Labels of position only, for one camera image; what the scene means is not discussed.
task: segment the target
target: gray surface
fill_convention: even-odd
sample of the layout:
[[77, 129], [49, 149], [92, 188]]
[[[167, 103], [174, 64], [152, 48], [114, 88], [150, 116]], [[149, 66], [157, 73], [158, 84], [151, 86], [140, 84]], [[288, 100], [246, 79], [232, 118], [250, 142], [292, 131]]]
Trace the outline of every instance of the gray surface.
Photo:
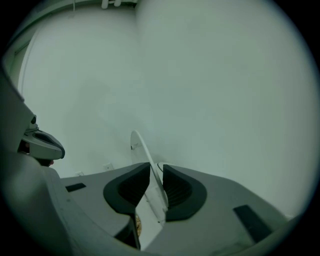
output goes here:
[[111, 180], [126, 174], [141, 163], [107, 172], [62, 178], [64, 186], [83, 183], [86, 187], [70, 192], [74, 201], [81, 207], [85, 214], [111, 236], [118, 234], [129, 222], [129, 215], [115, 212], [106, 202], [103, 192], [106, 184]]
[[233, 208], [249, 205], [277, 230], [287, 221], [272, 205], [235, 181], [172, 166], [200, 181], [207, 189], [203, 207], [190, 219], [167, 222], [147, 252], [161, 255], [225, 255], [254, 245]]
[[[96, 223], [96, 219], [92, 220], [87, 213], [82, 210], [73, 199], [73, 196], [71, 196], [65, 188], [65, 185], [73, 183], [74, 178], [64, 179], [64, 184], [62, 184], [61, 179], [54, 169], [43, 167], [42, 170], [53, 205], [70, 237], [73, 255], [149, 255], [113, 238], [106, 232], [108, 227], [101, 227]], [[131, 169], [123, 168], [120, 172], [128, 172], [129, 170]], [[92, 179], [92, 181], [94, 181], [97, 175], [98, 174], [88, 175], [91, 176], [89, 180]], [[104, 217], [106, 220], [110, 220], [110, 216], [106, 215]]]
[[232, 256], [265, 256], [269, 255], [296, 227], [300, 217], [296, 217], [286, 224], [282, 225], [275, 232], [267, 236], [262, 241], [258, 242], [255, 246], [242, 250]]
[[33, 117], [34, 114], [24, 104], [24, 99], [0, 68], [1, 149], [17, 152], [21, 138]]
[[16, 220], [51, 253], [71, 255], [66, 229], [52, 204], [39, 163], [25, 154], [1, 152], [0, 169], [1, 193]]

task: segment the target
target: black rubber pad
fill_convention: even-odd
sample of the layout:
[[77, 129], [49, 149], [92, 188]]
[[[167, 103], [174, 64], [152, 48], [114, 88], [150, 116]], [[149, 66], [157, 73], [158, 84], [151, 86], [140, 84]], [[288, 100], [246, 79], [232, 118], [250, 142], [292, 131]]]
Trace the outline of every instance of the black rubber pad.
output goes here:
[[167, 222], [189, 219], [207, 199], [207, 190], [200, 181], [167, 164], [163, 165], [163, 189], [168, 197]]
[[142, 163], [135, 169], [111, 180], [103, 189], [103, 197], [117, 213], [131, 217], [128, 225], [115, 237], [129, 246], [140, 249], [136, 229], [136, 207], [150, 183], [150, 163]]
[[248, 205], [239, 206], [233, 210], [256, 243], [272, 233], [271, 229]]

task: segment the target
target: electrical outlet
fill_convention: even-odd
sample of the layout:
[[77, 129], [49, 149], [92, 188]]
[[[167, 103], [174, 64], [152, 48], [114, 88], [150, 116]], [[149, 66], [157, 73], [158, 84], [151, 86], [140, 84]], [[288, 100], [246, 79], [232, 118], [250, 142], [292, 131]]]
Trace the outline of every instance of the electrical outlet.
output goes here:
[[108, 162], [108, 163], [105, 163], [105, 164], [103, 165], [103, 170], [104, 170], [105, 172], [111, 171], [111, 170], [114, 170], [114, 167], [113, 167], [112, 163]]
[[77, 176], [83, 176], [84, 173], [83, 173], [82, 171], [79, 171], [79, 172], [76, 172], [75, 175], [77, 175]]

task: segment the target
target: white wall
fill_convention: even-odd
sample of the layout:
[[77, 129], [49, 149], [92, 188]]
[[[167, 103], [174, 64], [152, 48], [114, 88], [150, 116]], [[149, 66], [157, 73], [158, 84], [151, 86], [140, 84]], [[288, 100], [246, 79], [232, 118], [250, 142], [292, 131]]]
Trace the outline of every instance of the white wall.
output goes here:
[[59, 175], [130, 165], [137, 129], [155, 161], [301, 212], [319, 154], [316, 75], [292, 25], [249, 2], [148, 0], [136, 16], [96, 6], [48, 18], [23, 96], [65, 147]]
[[290, 21], [263, 1], [142, 0], [137, 25], [157, 160], [300, 213], [316, 178], [320, 106]]
[[133, 9], [64, 11], [37, 31], [25, 65], [23, 96], [40, 129], [65, 148], [60, 177], [132, 164], [130, 134], [151, 141], [152, 116], [139, 63]]

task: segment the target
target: black rectangular slot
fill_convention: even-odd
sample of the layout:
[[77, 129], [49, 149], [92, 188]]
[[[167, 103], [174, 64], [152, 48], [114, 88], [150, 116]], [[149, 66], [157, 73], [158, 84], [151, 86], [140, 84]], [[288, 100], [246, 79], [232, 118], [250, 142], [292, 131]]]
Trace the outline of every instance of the black rectangular slot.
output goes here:
[[66, 186], [66, 190], [68, 192], [72, 192], [72, 191], [76, 191], [76, 190], [80, 190], [80, 189], [83, 189], [85, 188], [86, 185], [83, 184], [83, 183], [77, 183], [77, 184], [74, 184], [74, 185], [70, 185], [70, 186]]
[[248, 205], [239, 206], [233, 210], [254, 242], [258, 243], [272, 233], [271, 229]]

